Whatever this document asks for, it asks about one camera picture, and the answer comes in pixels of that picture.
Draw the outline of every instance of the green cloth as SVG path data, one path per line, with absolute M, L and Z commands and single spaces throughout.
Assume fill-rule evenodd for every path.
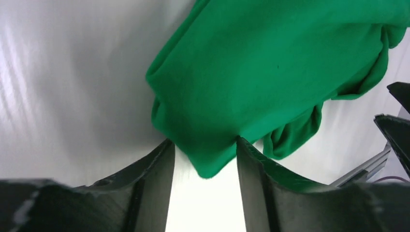
M 410 0 L 199 0 L 147 71 L 152 123 L 204 178 L 238 135 L 282 159 L 317 132 L 325 100 L 382 79 L 409 26 Z

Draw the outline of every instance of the green towel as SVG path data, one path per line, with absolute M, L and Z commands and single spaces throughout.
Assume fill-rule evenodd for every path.
M 282 159 L 317 132 L 325 100 L 382 79 L 409 26 L 410 0 L 199 0 L 147 71 L 152 123 L 204 178 L 238 135 Z

